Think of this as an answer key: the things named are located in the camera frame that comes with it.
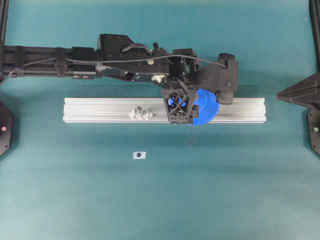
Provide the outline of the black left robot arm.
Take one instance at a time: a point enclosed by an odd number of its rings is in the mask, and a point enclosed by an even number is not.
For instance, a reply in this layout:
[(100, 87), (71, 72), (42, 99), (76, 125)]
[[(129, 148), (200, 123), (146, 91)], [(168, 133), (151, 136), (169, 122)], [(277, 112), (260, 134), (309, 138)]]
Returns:
[(101, 34), (95, 48), (1, 45), (0, 81), (9, 77), (109, 77), (151, 83), (165, 92), (190, 94), (203, 89), (218, 103), (229, 105), (238, 90), (238, 62), (228, 53), (210, 61), (191, 48), (168, 52), (157, 43), (148, 48), (127, 35)]

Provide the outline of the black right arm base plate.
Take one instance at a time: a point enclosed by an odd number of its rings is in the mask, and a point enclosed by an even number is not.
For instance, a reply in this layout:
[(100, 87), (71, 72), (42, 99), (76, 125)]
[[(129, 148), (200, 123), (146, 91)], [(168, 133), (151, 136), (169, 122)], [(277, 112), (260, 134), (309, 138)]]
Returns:
[(307, 114), (309, 143), (311, 149), (320, 155), (320, 113), (310, 110)]

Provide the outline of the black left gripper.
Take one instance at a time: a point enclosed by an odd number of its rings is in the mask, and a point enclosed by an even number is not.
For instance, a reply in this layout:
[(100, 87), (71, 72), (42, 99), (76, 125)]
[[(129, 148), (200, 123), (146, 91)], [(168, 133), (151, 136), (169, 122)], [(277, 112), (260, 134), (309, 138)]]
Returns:
[(194, 84), (201, 89), (217, 92), (219, 104), (232, 104), (234, 92), (238, 90), (238, 62), (230, 53), (220, 53), (218, 61), (227, 61), (226, 68), (209, 64), (196, 72)]

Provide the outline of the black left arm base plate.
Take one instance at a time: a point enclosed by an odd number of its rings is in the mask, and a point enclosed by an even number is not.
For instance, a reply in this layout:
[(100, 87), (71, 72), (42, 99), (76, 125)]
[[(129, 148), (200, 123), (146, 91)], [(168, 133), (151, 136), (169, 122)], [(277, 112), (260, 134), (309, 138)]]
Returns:
[(3, 156), (11, 147), (11, 138), (14, 125), (14, 115), (10, 109), (0, 102), (0, 156)]

